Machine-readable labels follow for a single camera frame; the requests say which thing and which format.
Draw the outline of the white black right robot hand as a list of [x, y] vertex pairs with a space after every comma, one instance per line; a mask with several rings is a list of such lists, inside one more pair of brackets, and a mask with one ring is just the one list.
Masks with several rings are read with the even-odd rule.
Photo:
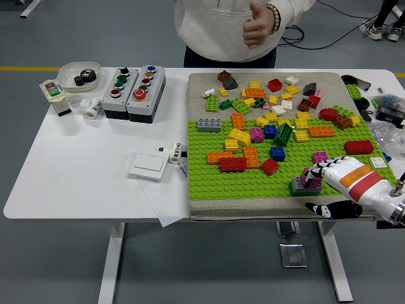
[[342, 193], [347, 199], [327, 205], [306, 203], [305, 207], [327, 219], [352, 219], [362, 214], [363, 208], [372, 208], [391, 224], [404, 224], [404, 176], [396, 187], [379, 173], [351, 156], [327, 159], [309, 167], [304, 173], [304, 187], [315, 178]]

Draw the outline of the person's left hand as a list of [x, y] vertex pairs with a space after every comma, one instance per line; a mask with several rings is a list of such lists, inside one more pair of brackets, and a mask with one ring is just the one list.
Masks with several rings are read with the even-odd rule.
[[243, 24], [244, 44], [249, 49], [263, 45], [270, 36], [275, 24], [274, 13], [262, 4], [250, 2], [252, 19]]

